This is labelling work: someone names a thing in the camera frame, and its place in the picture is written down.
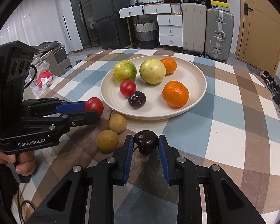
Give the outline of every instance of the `door frame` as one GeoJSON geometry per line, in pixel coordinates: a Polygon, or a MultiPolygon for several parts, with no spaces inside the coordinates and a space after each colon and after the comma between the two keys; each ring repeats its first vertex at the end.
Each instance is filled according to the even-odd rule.
{"type": "MultiPolygon", "coordinates": [[[[242,37],[243,37],[243,32],[244,32],[244,19],[245,19],[245,0],[240,0],[240,5],[241,5],[241,17],[240,17],[240,22],[239,22],[239,36],[237,39],[237,48],[236,48],[236,59],[239,57],[239,50],[241,48],[241,43],[242,43],[242,37]]],[[[275,69],[273,70],[272,76],[275,75],[278,65],[280,62],[280,51],[279,51],[279,56],[277,59],[277,63],[275,66],[275,69]]]]}

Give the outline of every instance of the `blue gripper pad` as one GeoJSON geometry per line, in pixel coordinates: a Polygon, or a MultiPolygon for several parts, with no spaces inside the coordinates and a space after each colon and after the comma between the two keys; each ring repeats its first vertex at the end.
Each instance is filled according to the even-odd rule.
{"type": "Polygon", "coordinates": [[[164,148],[164,145],[163,145],[162,138],[164,138],[164,140],[166,140],[164,135],[161,135],[159,137],[158,149],[159,149],[160,160],[161,160],[161,164],[162,164],[164,178],[165,178],[167,184],[169,184],[169,181],[170,181],[169,164],[168,164],[168,159],[167,159],[167,155],[166,155],[166,151],[165,151],[165,148],[164,148]]]}
{"type": "Polygon", "coordinates": [[[56,108],[56,112],[61,114],[83,112],[85,111],[85,105],[86,101],[62,103],[56,108]]]}
{"type": "Polygon", "coordinates": [[[123,166],[123,183],[126,184],[128,179],[129,179],[129,175],[130,175],[130,169],[131,169],[131,162],[132,162],[132,156],[133,156],[133,147],[134,147],[134,139],[131,136],[130,141],[129,141],[129,146],[127,149],[127,154],[125,156],[125,162],[124,162],[124,166],[123,166]]]}

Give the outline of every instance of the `white curtain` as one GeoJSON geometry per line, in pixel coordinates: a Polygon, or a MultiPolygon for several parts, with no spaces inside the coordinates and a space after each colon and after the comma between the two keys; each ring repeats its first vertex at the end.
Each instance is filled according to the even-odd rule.
{"type": "Polygon", "coordinates": [[[0,45],[19,40],[36,46],[58,41],[70,52],[62,29],[57,0],[24,0],[0,31],[0,45]]]}

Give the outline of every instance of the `silver suitcase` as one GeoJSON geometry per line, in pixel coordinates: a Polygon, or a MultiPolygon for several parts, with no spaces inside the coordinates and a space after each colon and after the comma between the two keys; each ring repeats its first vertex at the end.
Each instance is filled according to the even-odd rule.
{"type": "Polygon", "coordinates": [[[234,16],[221,9],[209,8],[206,24],[205,58],[226,63],[231,48],[234,16]]]}
{"type": "Polygon", "coordinates": [[[184,50],[204,52],[206,6],[196,3],[182,4],[184,50]]]}

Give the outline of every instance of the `red object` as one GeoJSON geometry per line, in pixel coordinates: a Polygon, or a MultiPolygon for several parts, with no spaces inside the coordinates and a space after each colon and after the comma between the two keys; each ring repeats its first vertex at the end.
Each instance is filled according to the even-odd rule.
{"type": "Polygon", "coordinates": [[[128,98],[133,92],[136,91],[136,84],[131,80],[125,80],[120,84],[120,92],[123,96],[128,98]]]}
{"type": "Polygon", "coordinates": [[[52,76],[52,73],[49,71],[43,71],[39,74],[38,79],[36,84],[39,86],[39,88],[43,88],[43,84],[41,83],[41,79],[42,78],[49,78],[50,76],[52,76]]]}
{"type": "Polygon", "coordinates": [[[95,110],[100,115],[102,115],[103,111],[104,111],[104,105],[99,98],[92,97],[92,98],[87,100],[86,105],[85,105],[85,110],[86,111],[95,110]]]}

